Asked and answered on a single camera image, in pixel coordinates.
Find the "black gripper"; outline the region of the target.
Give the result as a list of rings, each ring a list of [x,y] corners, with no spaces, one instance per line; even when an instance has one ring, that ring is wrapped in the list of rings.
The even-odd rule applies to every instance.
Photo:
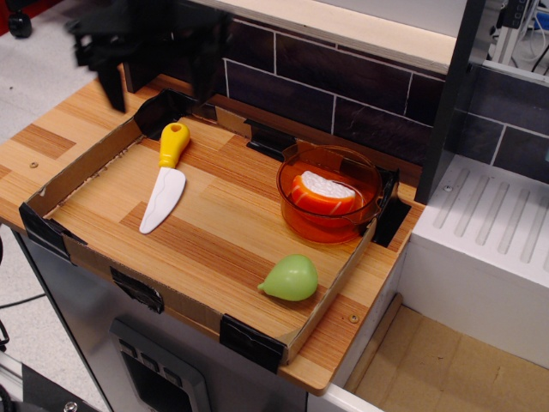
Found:
[[[66,26],[80,66],[98,69],[112,108],[125,113],[121,63],[170,63],[188,58],[190,84],[200,105],[214,93],[230,43],[232,15],[191,1],[114,1]]]

